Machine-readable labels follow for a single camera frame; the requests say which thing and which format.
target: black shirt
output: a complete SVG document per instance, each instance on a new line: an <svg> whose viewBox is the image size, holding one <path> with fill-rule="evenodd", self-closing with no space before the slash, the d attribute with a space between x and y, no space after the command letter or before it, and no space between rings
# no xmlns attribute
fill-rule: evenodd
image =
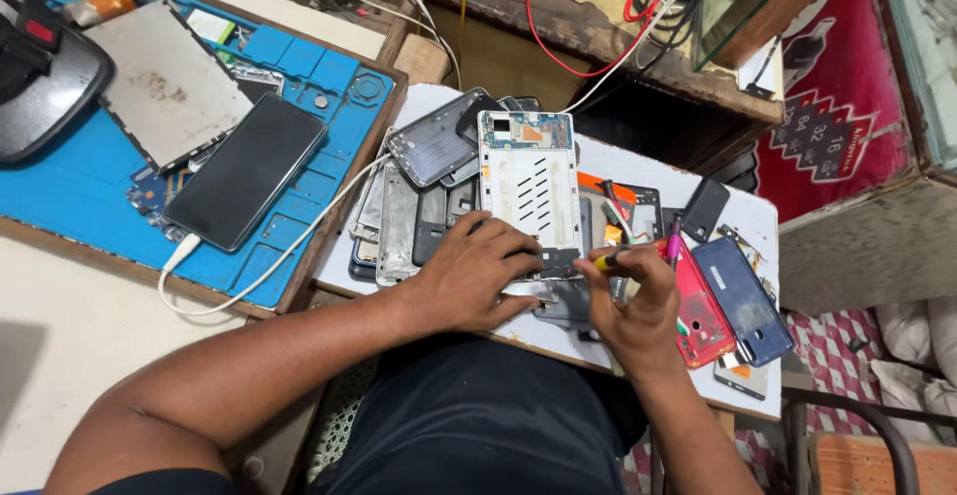
<svg viewBox="0 0 957 495"><path fill-rule="evenodd" d="M383 355L334 476L309 494L623 493L616 464L647 422L623 382L461 335ZM98 494L232 493L198 469L136 475Z"/></svg>

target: phone back cover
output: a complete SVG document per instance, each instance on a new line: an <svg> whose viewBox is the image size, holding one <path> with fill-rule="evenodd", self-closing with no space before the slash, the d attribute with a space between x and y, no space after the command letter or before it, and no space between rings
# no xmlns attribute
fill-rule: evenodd
<svg viewBox="0 0 957 495"><path fill-rule="evenodd" d="M667 254L668 238L654 242L662 258ZM691 251L681 240L677 263L677 289L681 292L678 316L691 331L688 336L677 335L677 348L684 364L694 369L704 366L735 350L736 342L731 327L724 320L721 306L711 294Z"/></svg>
<svg viewBox="0 0 957 495"><path fill-rule="evenodd" d="M733 239L722 237L702 244L695 248L694 256L752 366L764 366L795 346L791 332Z"/></svg>

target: red cable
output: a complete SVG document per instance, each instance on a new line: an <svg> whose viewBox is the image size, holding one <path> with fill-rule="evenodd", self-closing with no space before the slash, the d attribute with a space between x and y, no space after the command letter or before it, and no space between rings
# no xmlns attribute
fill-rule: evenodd
<svg viewBox="0 0 957 495"><path fill-rule="evenodd" d="M550 57L555 63L562 66L562 68L568 71L568 73L573 73L581 77L590 77L590 76L597 76L598 74L604 73L608 69L614 67L619 61L621 61L623 57L628 55L628 52L632 49L635 43L638 42L638 39L640 39L641 36L644 35L645 30L648 28L648 24L651 23L652 21L651 14L654 11L654 8L657 6L658 0L650 0L648 3L648 6L645 7L645 9L642 10L637 15L632 15L630 12L632 1L633 0L626 0L625 2L625 8L624 8L625 21L635 22L637 20L644 18L645 19L644 24L641 24L641 29L638 31L638 34L635 36L635 39L632 40L632 43L630 45L628 45L628 48L625 48L624 51L621 52L621 55L619 55L615 61L612 61L611 63L605 65L603 69L600 69L593 73L579 73L578 71L575 71L574 69L568 67L568 65L566 65L562 60L555 57L555 54L551 53L551 50L549 50L547 47L544 46L542 39L538 36L538 33L535 32L535 23L532 22L532 0L525 0L525 14L528 17L528 27L532 31L532 36L535 37L535 41L539 44L540 47L542 47L542 49L544 50L544 53L548 54L548 57Z"/></svg>

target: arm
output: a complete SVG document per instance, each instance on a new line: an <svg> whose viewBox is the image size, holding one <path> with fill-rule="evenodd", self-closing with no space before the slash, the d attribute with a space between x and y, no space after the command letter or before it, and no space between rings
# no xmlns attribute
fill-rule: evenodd
<svg viewBox="0 0 957 495"><path fill-rule="evenodd" d="M436 332L491 330L536 305L498 296L541 269L527 253L541 247L489 218L463 216L418 275L388 290L213 336L126 377L80 420L44 493L86 493L176 467L227 475L221 450L341 369Z"/></svg>
<svg viewBox="0 0 957 495"><path fill-rule="evenodd" d="M576 263L589 281L592 323L657 431L668 481L676 493L760 494L677 350L675 274L651 245L622 253L613 274L635 279L641 288L628 306L617 306L608 276L592 264L613 250L594 250Z"/></svg>

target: blue silicone repair mat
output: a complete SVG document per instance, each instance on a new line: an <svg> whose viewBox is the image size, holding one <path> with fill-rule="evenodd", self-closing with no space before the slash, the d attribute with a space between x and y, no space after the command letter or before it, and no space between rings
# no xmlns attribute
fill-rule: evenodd
<svg viewBox="0 0 957 495"><path fill-rule="evenodd" d="M58 8L68 0L50 0ZM299 178L290 184L245 245L233 254L202 245L173 272L234 295L279 259L332 199L365 139L392 80L347 55L254 24L197 0L172 0L185 16L194 8L241 26L251 35L239 48L236 33L218 44L236 59L285 74L283 97L325 122L329 132ZM315 98L328 99L317 109ZM130 175L147 163L120 127L99 106L48 144L41 158L0 168L0 215L160 268L176 245L140 216L126 199ZM304 242L269 280L246 296L260 306L279 303Z"/></svg>

